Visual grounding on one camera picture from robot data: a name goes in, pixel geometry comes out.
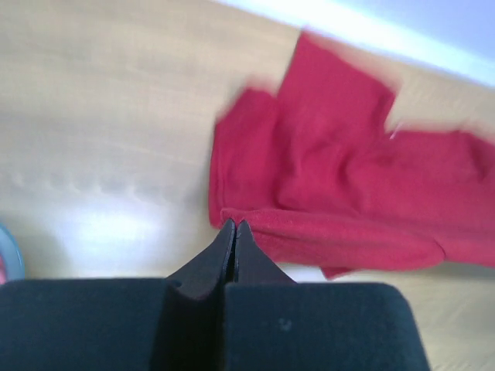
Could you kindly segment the dark red t-shirt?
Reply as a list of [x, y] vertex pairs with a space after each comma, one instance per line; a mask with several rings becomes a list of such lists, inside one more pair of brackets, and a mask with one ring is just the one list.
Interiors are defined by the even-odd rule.
[[210, 223], [250, 224], [273, 260], [405, 271], [494, 264], [494, 146], [465, 131], [386, 132], [395, 92], [308, 33], [275, 93], [217, 120]]

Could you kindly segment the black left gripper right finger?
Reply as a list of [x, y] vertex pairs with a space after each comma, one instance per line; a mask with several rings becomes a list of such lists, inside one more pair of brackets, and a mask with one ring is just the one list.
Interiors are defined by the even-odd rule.
[[414, 315], [383, 283], [296, 283], [237, 227], [226, 370], [427, 370]]

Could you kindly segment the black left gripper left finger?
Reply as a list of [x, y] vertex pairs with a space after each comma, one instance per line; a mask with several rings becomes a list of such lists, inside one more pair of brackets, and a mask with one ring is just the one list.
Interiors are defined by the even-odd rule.
[[165, 278], [23, 280], [1, 289], [3, 370], [214, 370], [236, 234]]

